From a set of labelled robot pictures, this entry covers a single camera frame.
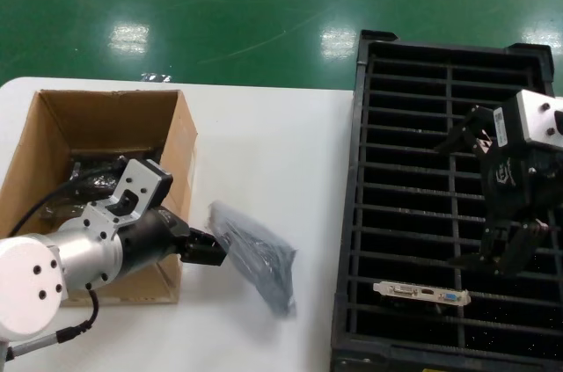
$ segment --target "black cable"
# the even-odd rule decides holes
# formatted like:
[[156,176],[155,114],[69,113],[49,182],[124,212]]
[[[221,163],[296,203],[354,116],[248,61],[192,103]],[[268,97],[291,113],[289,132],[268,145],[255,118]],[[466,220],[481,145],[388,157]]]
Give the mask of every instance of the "black cable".
[[56,195],[68,191],[69,189],[71,189],[72,187],[74,187],[75,185],[80,183],[81,181],[84,181],[84,180],[86,180],[86,179],[88,179],[92,176],[97,176],[99,174],[107,174],[107,173],[110,173],[110,172],[117,172],[117,171],[118,170],[117,170],[116,167],[105,168],[105,169],[100,169],[100,170],[93,170],[93,171],[86,172],[86,173],[82,174],[81,176],[75,177],[75,178],[73,178],[69,181],[62,183],[53,192],[51,192],[47,196],[43,197],[39,202],[37,202],[35,205],[33,205],[28,210],[26,212],[26,214],[21,217],[21,219],[18,221],[18,223],[16,225],[14,225],[14,228],[11,229],[8,237],[16,236],[18,234],[18,232],[20,231],[20,229],[24,226],[24,224],[32,217],[32,215],[35,214],[39,208],[41,208],[47,201],[49,201],[50,199],[52,199]]
[[90,295],[91,304],[93,307],[93,311],[91,313],[90,319],[85,320],[82,324],[70,326],[68,328],[63,328],[57,331],[55,334],[56,334],[56,340],[59,344],[74,339],[80,334],[87,332],[88,330],[91,329],[91,326],[96,321],[99,312],[98,296],[96,295],[96,292],[94,290],[88,290],[88,294]]
[[75,337],[78,337],[80,334],[84,334],[85,332],[90,330],[91,326],[94,324],[96,318],[98,317],[99,301],[98,296],[96,295],[96,292],[94,290],[88,290],[88,294],[90,295],[93,308],[90,319],[85,320],[82,324],[63,328],[55,332],[54,334],[51,334],[50,336],[41,337],[40,339],[35,339],[20,346],[8,347],[5,361],[13,361],[16,357],[34,352],[35,350],[39,350],[40,348],[52,346],[56,343],[66,343],[67,341],[70,341]]

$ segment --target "green floor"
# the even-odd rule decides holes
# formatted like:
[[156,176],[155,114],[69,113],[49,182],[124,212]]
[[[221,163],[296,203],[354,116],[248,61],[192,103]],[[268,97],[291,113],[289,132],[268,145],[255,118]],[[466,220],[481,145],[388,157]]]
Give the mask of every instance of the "green floor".
[[563,0],[0,0],[0,83],[14,77],[352,89],[357,36],[552,46]]

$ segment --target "black plastic crate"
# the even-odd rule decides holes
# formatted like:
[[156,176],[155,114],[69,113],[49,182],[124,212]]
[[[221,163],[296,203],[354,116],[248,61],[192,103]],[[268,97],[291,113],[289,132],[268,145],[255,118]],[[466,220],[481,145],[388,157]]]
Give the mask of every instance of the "black plastic crate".
[[[479,248],[486,210],[475,156],[433,151],[472,106],[496,107],[522,88],[552,96],[552,76],[547,46],[441,47],[362,32],[333,370],[563,370],[558,236],[513,280],[450,266]],[[472,302],[443,316],[398,313],[372,290],[380,280],[468,289]]]

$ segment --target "open cardboard box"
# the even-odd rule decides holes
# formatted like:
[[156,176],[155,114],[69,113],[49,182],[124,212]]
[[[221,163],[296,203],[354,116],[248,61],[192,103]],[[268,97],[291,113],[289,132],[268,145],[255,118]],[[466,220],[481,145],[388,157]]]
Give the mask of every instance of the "open cardboard box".
[[[0,190],[0,238],[38,200],[69,178],[75,154],[120,153],[164,147],[162,167],[174,178],[163,205],[187,220],[197,131],[181,91],[40,91]],[[38,215],[19,234],[47,234],[56,227]],[[175,303],[181,265],[171,255],[97,290],[101,303]],[[86,291],[67,305],[89,304]]]

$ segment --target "robotic arm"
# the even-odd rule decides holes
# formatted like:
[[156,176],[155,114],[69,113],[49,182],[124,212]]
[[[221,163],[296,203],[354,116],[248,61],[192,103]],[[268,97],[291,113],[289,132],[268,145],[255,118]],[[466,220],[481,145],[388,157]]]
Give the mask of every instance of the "robotic arm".
[[[223,263],[226,253],[214,237],[190,228],[161,206],[171,185],[172,175],[158,164],[130,160],[110,198],[88,203],[79,218],[68,220],[57,232],[0,240],[0,371],[6,358],[1,348],[6,351],[10,341],[43,331],[71,290],[89,290],[97,313],[93,289],[170,254],[178,254],[182,262]],[[16,346],[7,351],[7,358],[80,332]]]
[[[487,127],[494,128],[495,139]],[[559,230],[541,217],[563,203],[563,100],[523,90],[495,110],[475,106],[436,150],[464,146],[480,163],[487,217],[479,252],[451,264],[515,275]]]

